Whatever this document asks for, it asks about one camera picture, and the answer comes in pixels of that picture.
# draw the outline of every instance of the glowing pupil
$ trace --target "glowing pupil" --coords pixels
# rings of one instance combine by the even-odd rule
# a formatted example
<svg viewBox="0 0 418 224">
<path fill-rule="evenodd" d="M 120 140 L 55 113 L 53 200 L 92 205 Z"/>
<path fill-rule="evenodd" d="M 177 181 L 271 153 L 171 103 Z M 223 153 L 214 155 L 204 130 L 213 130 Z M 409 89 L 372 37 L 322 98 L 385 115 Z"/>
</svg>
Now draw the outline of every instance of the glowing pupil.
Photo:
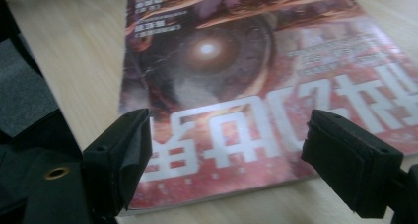
<svg viewBox="0 0 418 224">
<path fill-rule="evenodd" d="M 200 52 L 202 54 L 211 54 L 215 51 L 215 47 L 212 44 L 204 44 L 200 47 Z"/>
</svg>

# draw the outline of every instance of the book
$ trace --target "book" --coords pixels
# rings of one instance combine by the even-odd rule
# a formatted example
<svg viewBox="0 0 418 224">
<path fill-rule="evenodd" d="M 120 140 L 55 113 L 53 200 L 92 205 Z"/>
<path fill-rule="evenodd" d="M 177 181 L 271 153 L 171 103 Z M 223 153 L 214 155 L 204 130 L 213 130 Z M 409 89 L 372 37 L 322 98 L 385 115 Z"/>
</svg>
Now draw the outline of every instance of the book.
<svg viewBox="0 0 418 224">
<path fill-rule="evenodd" d="M 312 109 L 418 151 L 418 68 L 355 0 L 128 0 L 121 113 L 152 112 L 127 214 L 314 174 Z"/>
</svg>

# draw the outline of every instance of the light wood surface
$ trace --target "light wood surface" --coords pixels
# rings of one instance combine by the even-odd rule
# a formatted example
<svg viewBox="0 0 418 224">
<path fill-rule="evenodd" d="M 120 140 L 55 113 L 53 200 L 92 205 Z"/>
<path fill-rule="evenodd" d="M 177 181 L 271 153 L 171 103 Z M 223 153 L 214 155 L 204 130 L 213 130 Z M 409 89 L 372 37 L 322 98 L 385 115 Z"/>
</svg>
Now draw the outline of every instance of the light wood surface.
<svg viewBox="0 0 418 224">
<path fill-rule="evenodd" d="M 126 0 L 8 0 L 81 148 L 117 118 Z M 418 65 L 418 0 L 357 0 Z M 418 163 L 408 158 L 405 168 Z M 121 223 L 389 223 L 362 220 L 321 179 L 171 210 Z"/>
</svg>

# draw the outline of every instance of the gray carpet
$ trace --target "gray carpet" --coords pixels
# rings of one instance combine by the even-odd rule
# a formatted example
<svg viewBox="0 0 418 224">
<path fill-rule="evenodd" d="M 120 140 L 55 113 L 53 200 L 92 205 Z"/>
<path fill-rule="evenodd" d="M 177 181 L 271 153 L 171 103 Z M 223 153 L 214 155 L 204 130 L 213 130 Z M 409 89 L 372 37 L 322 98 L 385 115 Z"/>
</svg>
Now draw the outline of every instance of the gray carpet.
<svg viewBox="0 0 418 224">
<path fill-rule="evenodd" d="M 16 136 L 57 109 L 48 86 L 9 40 L 0 43 L 0 129 Z"/>
</svg>

